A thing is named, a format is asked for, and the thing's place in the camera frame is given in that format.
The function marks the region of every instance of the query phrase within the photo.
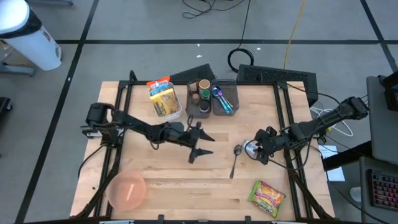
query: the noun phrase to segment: gray floor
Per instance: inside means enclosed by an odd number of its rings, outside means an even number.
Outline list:
[[[235,3],[218,1],[218,8]],[[65,5],[32,4],[46,29],[57,40],[78,40],[93,0]],[[87,39],[239,39],[248,1],[227,12],[211,12],[196,19],[184,19],[187,11],[180,0],[99,0]],[[300,1],[252,0],[245,39],[288,39],[300,9]],[[398,39],[394,0],[368,0],[385,39]],[[295,39],[377,40],[360,1],[308,0]],[[101,82],[125,80],[133,69],[139,80],[152,80],[209,63],[219,78],[235,78],[226,63],[236,44],[86,44],[83,47],[47,160],[29,207],[26,221],[67,218],[77,183],[86,138],[80,132],[90,103],[96,101]],[[14,110],[0,134],[0,223],[12,223],[18,213],[27,184],[43,145],[76,44],[61,45],[62,66],[35,77],[0,75],[0,96],[12,98]],[[247,44],[255,65],[282,68],[286,45]],[[398,57],[398,46],[388,46]],[[16,54],[9,60],[26,62]],[[248,63],[234,55],[234,64]],[[292,45],[287,69],[315,72],[319,92],[339,100],[366,94],[365,78],[388,75],[391,68],[377,45]],[[320,97],[326,108],[332,101]],[[354,131],[349,138],[333,131],[330,135],[353,147],[369,140],[368,120],[348,121]],[[339,151],[345,148],[337,146]],[[334,183],[345,194],[359,185],[359,166],[343,168],[346,182]],[[336,216],[360,221],[360,212],[331,189]]]

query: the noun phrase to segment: white trash can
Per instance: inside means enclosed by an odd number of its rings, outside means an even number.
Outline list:
[[[0,0],[0,39],[42,70],[61,65],[60,46],[24,0]]]

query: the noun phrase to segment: translucent pink bowl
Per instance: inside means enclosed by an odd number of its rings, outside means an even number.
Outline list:
[[[106,189],[109,203],[118,211],[137,208],[146,193],[144,178],[138,172],[125,171],[116,175]]]

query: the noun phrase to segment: black keyboard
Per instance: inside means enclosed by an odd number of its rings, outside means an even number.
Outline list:
[[[376,170],[368,170],[371,205],[398,211],[398,177]]]

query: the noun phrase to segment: wooden tabletop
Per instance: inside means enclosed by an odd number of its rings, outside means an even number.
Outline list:
[[[304,89],[302,82],[290,82]],[[114,104],[118,82],[103,82],[99,102]],[[176,85],[175,91],[185,109],[187,89]],[[211,150],[214,154],[198,157],[188,163],[190,150],[171,143],[161,144],[155,151],[141,134],[128,131],[124,137],[120,170],[139,171],[145,178],[147,193],[143,203],[130,212],[113,210],[112,219],[156,220],[165,215],[167,220],[275,220],[271,215],[248,201],[249,194],[257,180],[263,180],[286,194],[283,206],[276,220],[294,220],[294,209],[290,194],[287,171],[273,163],[266,166],[253,161],[245,153],[238,156],[234,179],[229,173],[234,161],[233,148],[244,139],[252,139],[258,129],[268,126],[279,130],[279,120],[272,86],[238,86],[240,108],[234,116],[211,115],[208,119],[194,119],[216,141],[199,140],[198,147]],[[284,118],[287,123],[283,92],[280,91]],[[305,93],[289,88],[289,95],[295,122],[311,120]],[[149,99],[148,87],[134,85],[130,100],[129,115],[149,124],[164,121],[156,118]],[[179,119],[187,123],[185,110]],[[100,144],[100,138],[89,139],[85,157]],[[302,150],[305,157],[307,148]],[[82,168],[78,181],[71,215],[76,215],[87,204],[99,185],[105,150],[90,159]],[[285,164],[282,152],[275,153],[275,161]],[[334,217],[322,160],[319,152],[311,149],[304,168],[307,185],[318,203]],[[302,194],[297,187],[301,214],[305,217]],[[106,195],[103,200],[105,208]]]

